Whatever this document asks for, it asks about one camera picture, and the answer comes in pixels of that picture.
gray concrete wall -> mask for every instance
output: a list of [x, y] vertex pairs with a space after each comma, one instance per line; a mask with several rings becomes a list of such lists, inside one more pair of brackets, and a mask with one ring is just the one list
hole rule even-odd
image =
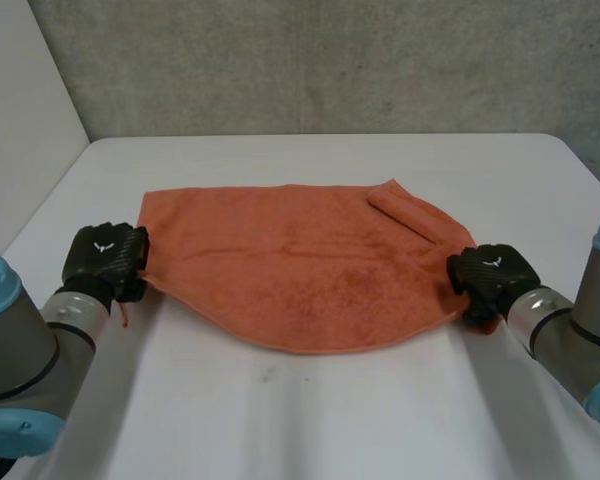
[[600, 178], [600, 0], [30, 4], [92, 140], [545, 132]]

table surface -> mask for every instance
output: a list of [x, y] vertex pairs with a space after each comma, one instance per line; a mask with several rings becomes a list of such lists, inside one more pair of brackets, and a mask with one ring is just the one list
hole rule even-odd
[[[134, 223], [145, 191], [371, 185], [395, 178], [510, 243], [575, 298], [600, 184], [546, 135], [107, 139], [92, 144], [7, 251], [38, 305], [79, 228]], [[600, 427], [501, 326], [450, 325], [363, 354], [243, 343], [156, 292], [115, 314], [56, 449], [11, 479], [600, 479]]]

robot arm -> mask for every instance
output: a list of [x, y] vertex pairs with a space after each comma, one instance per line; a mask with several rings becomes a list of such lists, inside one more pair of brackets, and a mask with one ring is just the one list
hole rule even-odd
[[139, 301], [144, 295], [146, 284], [138, 272], [148, 251], [144, 228], [83, 228], [67, 256], [64, 285], [40, 312], [0, 257], [0, 458], [41, 455], [53, 447], [89, 371], [112, 302]]
[[489, 331], [505, 319], [513, 335], [586, 412], [600, 422], [600, 229], [575, 305], [544, 287], [508, 245], [482, 245], [448, 259], [457, 294], [471, 300], [464, 318]]

towel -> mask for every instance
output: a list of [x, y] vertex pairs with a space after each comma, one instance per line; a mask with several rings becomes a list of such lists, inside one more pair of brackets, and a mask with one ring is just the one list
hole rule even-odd
[[396, 181], [149, 192], [145, 279], [231, 334], [318, 354], [396, 344], [455, 319], [446, 259], [475, 246]]

white wall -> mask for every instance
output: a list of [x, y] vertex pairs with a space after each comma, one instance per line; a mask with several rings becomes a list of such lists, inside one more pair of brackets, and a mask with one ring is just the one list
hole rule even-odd
[[0, 253], [88, 143], [26, 0], [0, 0]]

